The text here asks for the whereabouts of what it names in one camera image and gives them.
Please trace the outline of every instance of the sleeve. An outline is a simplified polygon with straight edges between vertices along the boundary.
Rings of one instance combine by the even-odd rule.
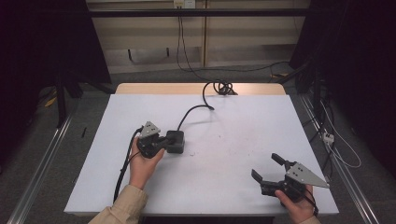
[[[137,224],[147,200],[148,196],[143,190],[127,185],[113,206],[105,208],[90,223]]]
[[[311,217],[311,218],[307,219],[306,221],[301,222],[299,224],[320,224],[320,222],[316,217]]]

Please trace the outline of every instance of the hand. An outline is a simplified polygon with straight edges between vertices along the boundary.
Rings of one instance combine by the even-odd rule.
[[[313,188],[310,185],[306,185],[306,190],[313,193]],[[281,190],[275,191],[276,197],[285,204],[289,210],[289,215],[293,223],[301,223],[311,218],[314,215],[314,207],[306,199],[294,203],[291,199]],[[312,200],[312,196],[306,192],[305,196]]]
[[[130,159],[133,155],[139,152],[137,148],[137,137],[132,143],[132,152]],[[136,154],[130,162],[129,168],[131,170],[131,175],[129,179],[129,184],[135,186],[139,189],[143,189],[146,182],[149,180],[151,175],[154,173],[157,163],[163,157],[164,149],[162,148],[155,157],[148,159],[144,158],[140,153]]]

